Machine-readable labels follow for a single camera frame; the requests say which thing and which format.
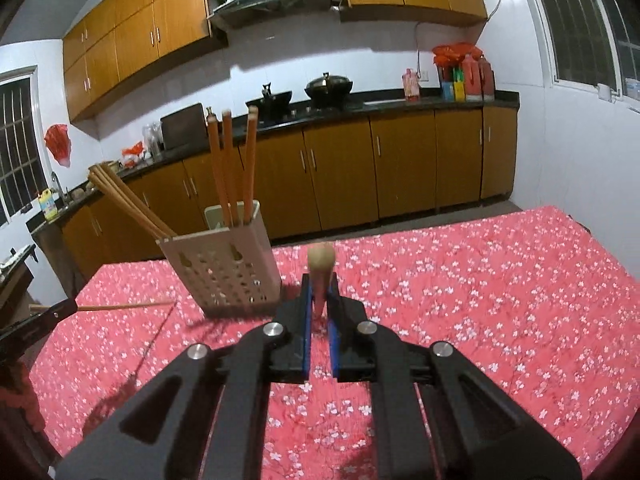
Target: pink bottle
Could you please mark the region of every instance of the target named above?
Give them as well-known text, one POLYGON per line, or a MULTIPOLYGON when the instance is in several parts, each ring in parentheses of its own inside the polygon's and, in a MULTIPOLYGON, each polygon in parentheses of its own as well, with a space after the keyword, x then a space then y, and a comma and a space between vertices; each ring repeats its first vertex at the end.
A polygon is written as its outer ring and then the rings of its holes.
POLYGON ((482 101, 482 83, 480 81, 480 66, 478 62, 467 54, 462 62, 462 72, 465 73, 465 94, 467 101, 482 101))
POLYGON ((480 57, 478 61, 480 66, 480 79, 482 80, 482 95, 485 101, 495 100, 495 79, 494 71, 491 69, 491 63, 489 63, 484 56, 480 57))

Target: metal bolt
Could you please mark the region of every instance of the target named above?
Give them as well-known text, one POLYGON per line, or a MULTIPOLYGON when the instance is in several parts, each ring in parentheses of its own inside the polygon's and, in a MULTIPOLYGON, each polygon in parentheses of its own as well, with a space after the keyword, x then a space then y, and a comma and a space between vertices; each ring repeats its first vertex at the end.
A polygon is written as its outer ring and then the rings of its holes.
POLYGON ((280 323, 272 321, 270 323, 267 323, 262 331, 269 337, 276 337, 277 335, 280 335, 284 332, 284 327, 280 323))
POLYGON ((209 351, 209 349, 206 345, 197 343, 189 347, 189 349, 187 350, 187 355, 189 356, 189 359, 197 360, 202 359, 205 355, 207 355, 207 351, 209 351))
POLYGON ((453 354, 453 346, 451 346, 446 341, 438 341, 435 345, 433 345, 433 353, 438 357, 449 357, 453 354))
POLYGON ((361 321, 358 323, 358 332, 365 335, 375 334, 378 326, 373 321, 361 321))

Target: pot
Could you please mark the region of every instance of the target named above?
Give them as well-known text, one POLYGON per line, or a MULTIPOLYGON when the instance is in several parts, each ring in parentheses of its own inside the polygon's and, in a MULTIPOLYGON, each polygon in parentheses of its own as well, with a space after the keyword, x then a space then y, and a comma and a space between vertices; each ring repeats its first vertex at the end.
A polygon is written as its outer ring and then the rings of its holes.
POLYGON ((318 108, 341 107, 353 88, 353 81, 341 75, 324 72, 306 85, 305 92, 318 108))
POLYGON ((292 92, 271 93, 271 83, 262 85, 262 98, 247 101, 246 105, 258 108, 258 117, 263 119, 281 119, 289 111, 292 92))

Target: tablecloth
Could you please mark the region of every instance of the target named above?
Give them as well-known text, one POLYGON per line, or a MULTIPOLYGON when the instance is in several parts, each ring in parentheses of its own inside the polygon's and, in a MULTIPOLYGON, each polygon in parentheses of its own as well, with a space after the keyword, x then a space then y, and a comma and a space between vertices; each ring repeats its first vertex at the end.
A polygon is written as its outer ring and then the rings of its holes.
MULTIPOLYGON (((638 284, 579 224, 543 207, 335 243, 340 292, 403 340, 452 342, 590 473, 638 408, 638 284)), ((299 283, 306 247, 278 248, 299 283)), ((172 298, 175 306, 81 312, 31 371, 46 433, 67 453, 194 342, 238 341, 255 320, 205 320, 164 261, 104 266, 78 304, 172 298)), ((369 391, 331 377, 314 326, 309 381, 274 384, 263 478, 375 478, 369 391)))

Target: perforated holder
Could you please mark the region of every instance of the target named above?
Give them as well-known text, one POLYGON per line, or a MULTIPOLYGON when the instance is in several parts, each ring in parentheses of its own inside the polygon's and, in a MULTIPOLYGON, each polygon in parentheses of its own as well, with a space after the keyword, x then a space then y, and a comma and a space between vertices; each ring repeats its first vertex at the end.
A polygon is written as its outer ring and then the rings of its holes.
MULTIPOLYGON (((244 203, 238 202, 240 218, 244 203)), ((222 227, 221 206, 205 209, 209 231, 158 240, 167 261, 207 317, 266 314, 280 299, 280 273, 254 200, 249 225, 222 227)))

